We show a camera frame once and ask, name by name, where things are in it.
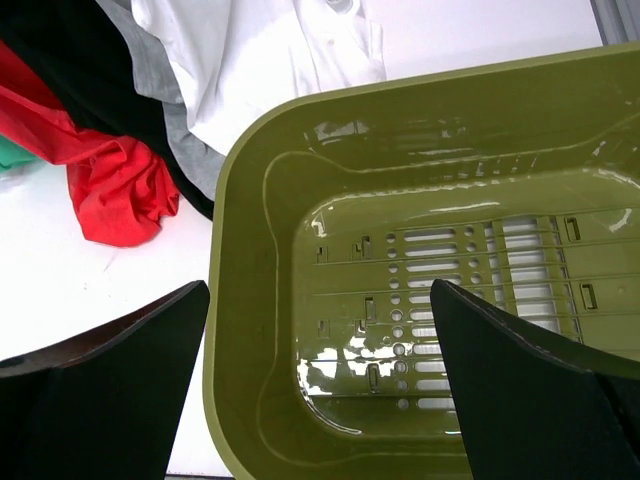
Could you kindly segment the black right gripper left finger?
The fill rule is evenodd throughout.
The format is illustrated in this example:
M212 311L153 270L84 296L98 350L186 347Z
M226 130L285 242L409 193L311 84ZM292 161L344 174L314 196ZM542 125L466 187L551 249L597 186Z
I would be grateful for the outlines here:
M162 479L201 343L209 290L151 304L1 363L4 479Z

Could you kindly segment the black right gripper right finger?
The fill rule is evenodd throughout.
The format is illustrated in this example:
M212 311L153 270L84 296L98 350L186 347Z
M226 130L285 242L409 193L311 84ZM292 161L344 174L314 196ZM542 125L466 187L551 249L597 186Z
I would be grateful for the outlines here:
M436 280L431 307L476 479L636 479L639 364Z

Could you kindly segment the green tank top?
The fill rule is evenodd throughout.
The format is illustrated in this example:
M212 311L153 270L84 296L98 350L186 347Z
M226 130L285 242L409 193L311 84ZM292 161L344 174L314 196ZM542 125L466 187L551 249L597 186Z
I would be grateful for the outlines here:
M2 173L23 167L37 160L37 157L5 137L0 138L0 170Z

